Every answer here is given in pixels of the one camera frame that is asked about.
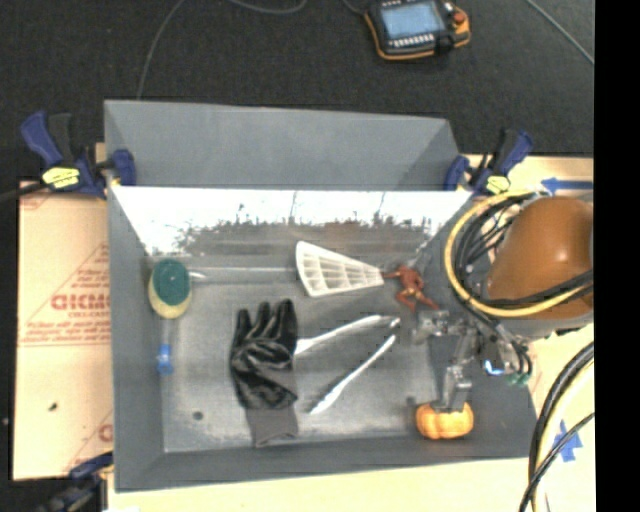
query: small pumpkin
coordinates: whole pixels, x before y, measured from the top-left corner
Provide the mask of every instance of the small pumpkin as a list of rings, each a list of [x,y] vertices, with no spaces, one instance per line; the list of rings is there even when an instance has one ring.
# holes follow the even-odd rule
[[[416,427],[429,439],[455,439],[473,429],[473,411],[465,402],[462,411],[437,412],[430,404],[416,409]]]

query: black carpet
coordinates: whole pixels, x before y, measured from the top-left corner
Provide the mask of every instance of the black carpet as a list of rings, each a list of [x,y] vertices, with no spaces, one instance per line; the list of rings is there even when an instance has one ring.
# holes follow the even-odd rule
[[[295,0],[255,0],[291,7]],[[363,0],[351,0],[364,8]],[[289,16],[225,0],[3,0],[0,3],[0,192],[37,176],[21,140],[36,110],[70,112],[77,145],[103,137],[108,98],[162,98],[444,117],[463,153],[491,151],[502,127],[523,129],[534,153],[593,156],[594,65],[527,0],[460,0],[471,43],[450,54],[392,63],[374,52],[364,21],[340,0],[310,0]],[[595,56],[595,0],[539,0]],[[0,467],[10,466],[16,315],[15,203],[0,205]],[[30,511],[66,482],[9,484],[0,511]]]

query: black glove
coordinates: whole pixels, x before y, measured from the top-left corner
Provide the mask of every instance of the black glove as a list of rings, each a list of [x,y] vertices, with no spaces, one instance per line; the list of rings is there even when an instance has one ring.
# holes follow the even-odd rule
[[[273,315],[268,303],[260,304],[253,325],[246,309],[238,312],[231,376],[255,447],[298,434],[293,409],[298,398],[293,373],[297,341],[298,322],[290,300],[278,304]]]

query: controller screen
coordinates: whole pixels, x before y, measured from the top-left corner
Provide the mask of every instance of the controller screen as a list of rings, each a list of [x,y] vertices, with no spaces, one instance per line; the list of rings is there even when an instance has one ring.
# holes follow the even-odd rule
[[[391,39],[438,32],[445,28],[433,2],[384,9],[381,14]]]

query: yellow cable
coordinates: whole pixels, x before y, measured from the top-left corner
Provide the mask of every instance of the yellow cable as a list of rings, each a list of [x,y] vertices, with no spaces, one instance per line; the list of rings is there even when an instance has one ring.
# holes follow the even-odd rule
[[[494,204],[500,203],[507,198],[510,197],[523,197],[525,195],[531,194],[531,191],[517,191],[517,192],[506,192],[504,194],[491,196],[485,199],[482,202],[472,206],[469,210],[467,210],[456,222],[456,224],[451,229],[451,233],[449,234],[449,238],[445,244],[444,248],[444,266],[445,271],[447,273],[447,278],[449,282],[453,286],[456,293],[460,296],[460,298],[467,302],[472,307],[486,313],[488,315],[502,317],[502,318],[517,318],[522,316],[533,315],[536,313],[540,313],[541,311],[546,311],[547,309],[557,306],[558,304],[564,302],[565,300],[571,298],[571,296],[577,291],[585,289],[588,285],[583,285],[580,288],[570,290],[568,292],[562,293],[557,297],[544,300],[537,304],[533,304],[531,306],[524,306],[522,308],[517,309],[503,309],[496,308],[492,306],[488,306],[480,302],[479,300],[473,298],[471,294],[464,289],[462,284],[456,278],[453,265],[452,265],[452,254],[453,254],[453,246],[454,242],[458,236],[458,233],[462,230],[462,227],[467,223],[467,221],[476,215],[479,211],[486,209],[489,206],[493,206]]]

